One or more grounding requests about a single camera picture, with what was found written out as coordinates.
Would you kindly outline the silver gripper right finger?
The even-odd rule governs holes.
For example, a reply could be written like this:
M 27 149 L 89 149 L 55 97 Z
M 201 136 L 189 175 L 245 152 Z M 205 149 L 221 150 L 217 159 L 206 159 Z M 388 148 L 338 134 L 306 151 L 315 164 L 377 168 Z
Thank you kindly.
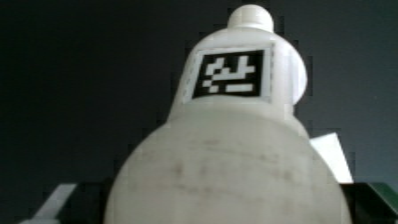
M 352 224 L 398 224 L 398 192 L 380 182 L 341 185 Z

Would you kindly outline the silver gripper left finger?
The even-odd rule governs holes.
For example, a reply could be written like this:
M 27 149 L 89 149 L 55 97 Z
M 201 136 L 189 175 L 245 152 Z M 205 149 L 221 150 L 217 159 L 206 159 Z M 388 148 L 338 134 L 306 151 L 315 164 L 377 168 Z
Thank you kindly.
M 105 182 L 62 183 L 18 224 L 103 224 L 109 189 Z

